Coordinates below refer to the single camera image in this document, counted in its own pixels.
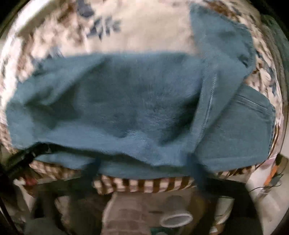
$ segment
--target gray cloth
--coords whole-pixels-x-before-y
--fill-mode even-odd
[[[67,235],[56,227],[55,223],[48,218],[29,220],[26,223],[24,235]]]
[[[288,99],[287,99],[286,78],[285,78],[285,74],[284,74],[283,62],[282,62],[282,58],[281,58],[279,49],[276,45],[272,31],[270,30],[270,28],[267,25],[264,25],[264,24],[262,25],[262,33],[263,33],[264,39],[266,41],[266,44],[267,44],[267,46],[268,46],[268,48],[272,54],[272,57],[273,57],[273,61],[274,61],[276,73],[277,73],[277,79],[278,79],[280,89],[281,89],[282,101],[283,101],[283,103],[287,103]]]
[[[250,33],[201,6],[193,5],[190,16],[197,56],[96,53],[45,60],[7,106],[13,145],[56,143],[63,146],[56,162],[100,157],[99,173],[131,179],[187,175],[190,153],[212,171],[265,160],[275,110],[243,83],[255,67]],[[151,172],[139,171],[137,162]]]
[[[282,62],[283,62],[284,73],[285,73],[286,84],[287,84],[287,91],[288,91],[289,90],[289,42],[288,42],[288,39],[286,38],[282,29],[280,28],[280,26],[277,24],[277,22],[274,20],[273,17],[269,15],[262,15],[261,19],[262,19],[262,22],[265,25],[267,25],[269,29],[271,30],[272,35],[275,39],[275,43],[279,49]]]

